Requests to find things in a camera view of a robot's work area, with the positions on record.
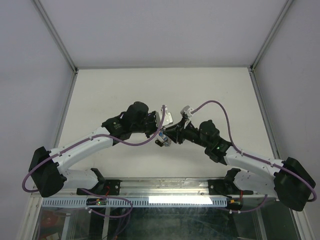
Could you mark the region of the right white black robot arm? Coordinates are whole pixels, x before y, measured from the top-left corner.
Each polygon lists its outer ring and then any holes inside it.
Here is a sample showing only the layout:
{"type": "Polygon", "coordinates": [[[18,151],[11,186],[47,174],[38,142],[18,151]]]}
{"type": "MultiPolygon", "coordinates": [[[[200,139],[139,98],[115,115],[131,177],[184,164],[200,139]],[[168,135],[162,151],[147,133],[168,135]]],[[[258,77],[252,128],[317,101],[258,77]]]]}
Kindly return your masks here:
{"type": "Polygon", "coordinates": [[[247,153],[220,136],[212,120],[193,126],[186,119],[160,134],[176,144],[189,141],[204,148],[204,153],[215,163],[231,166],[223,179],[221,194],[252,191],[277,198],[286,207],[301,212],[311,202],[315,181],[295,158],[286,160],[247,153]]]}

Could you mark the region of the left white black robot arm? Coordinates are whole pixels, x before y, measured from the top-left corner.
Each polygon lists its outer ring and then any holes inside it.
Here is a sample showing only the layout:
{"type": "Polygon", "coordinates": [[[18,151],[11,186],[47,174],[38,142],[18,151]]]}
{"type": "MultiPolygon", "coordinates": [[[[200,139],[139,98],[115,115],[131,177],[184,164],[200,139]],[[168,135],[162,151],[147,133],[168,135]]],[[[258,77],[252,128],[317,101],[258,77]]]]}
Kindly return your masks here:
{"type": "Polygon", "coordinates": [[[36,189],[44,198],[62,189],[90,190],[100,194],[105,179],[96,168],[72,170],[71,167],[84,158],[118,143],[134,146],[127,140],[132,134],[145,134],[151,141],[162,128],[165,112],[149,111],[143,102],[134,102],[126,111],[104,121],[101,126],[83,138],[62,147],[47,150],[39,147],[34,151],[28,174],[36,189]]]}

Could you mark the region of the metal keyring holder with rings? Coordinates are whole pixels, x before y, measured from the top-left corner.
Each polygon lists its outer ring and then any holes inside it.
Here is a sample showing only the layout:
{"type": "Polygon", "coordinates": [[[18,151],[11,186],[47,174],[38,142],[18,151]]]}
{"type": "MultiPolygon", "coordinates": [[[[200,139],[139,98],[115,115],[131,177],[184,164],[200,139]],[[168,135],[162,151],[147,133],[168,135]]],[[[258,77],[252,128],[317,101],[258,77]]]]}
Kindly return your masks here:
{"type": "Polygon", "coordinates": [[[161,137],[159,136],[159,134],[158,134],[156,140],[160,140],[160,141],[162,141],[162,142],[165,142],[165,145],[162,146],[162,147],[170,147],[170,146],[171,146],[171,143],[172,143],[172,140],[171,140],[167,135],[165,135],[165,136],[166,136],[166,138],[161,138],[161,137]]]}

